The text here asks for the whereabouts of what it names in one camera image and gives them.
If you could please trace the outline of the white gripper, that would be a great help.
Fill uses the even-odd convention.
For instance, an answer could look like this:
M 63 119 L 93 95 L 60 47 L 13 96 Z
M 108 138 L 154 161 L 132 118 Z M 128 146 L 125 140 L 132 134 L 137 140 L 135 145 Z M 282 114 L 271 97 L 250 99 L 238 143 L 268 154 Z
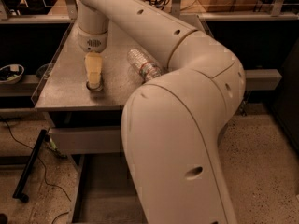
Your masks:
M 91 83 L 101 82 L 102 57 L 99 53 L 107 47 L 107 38 L 108 32 L 93 35 L 78 28 L 78 44 L 84 52 L 89 52 L 86 54 L 84 62 L 87 79 Z

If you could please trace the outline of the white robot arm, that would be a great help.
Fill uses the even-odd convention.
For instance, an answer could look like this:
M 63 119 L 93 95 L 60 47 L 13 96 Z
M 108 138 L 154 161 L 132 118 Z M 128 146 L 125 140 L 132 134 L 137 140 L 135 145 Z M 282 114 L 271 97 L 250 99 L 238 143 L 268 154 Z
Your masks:
M 79 0 L 137 41 L 166 74 L 146 82 L 122 112 L 125 157 L 149 224 L 237 224 L 218 140 L 245 90 L 225 46 L 139 0 Z

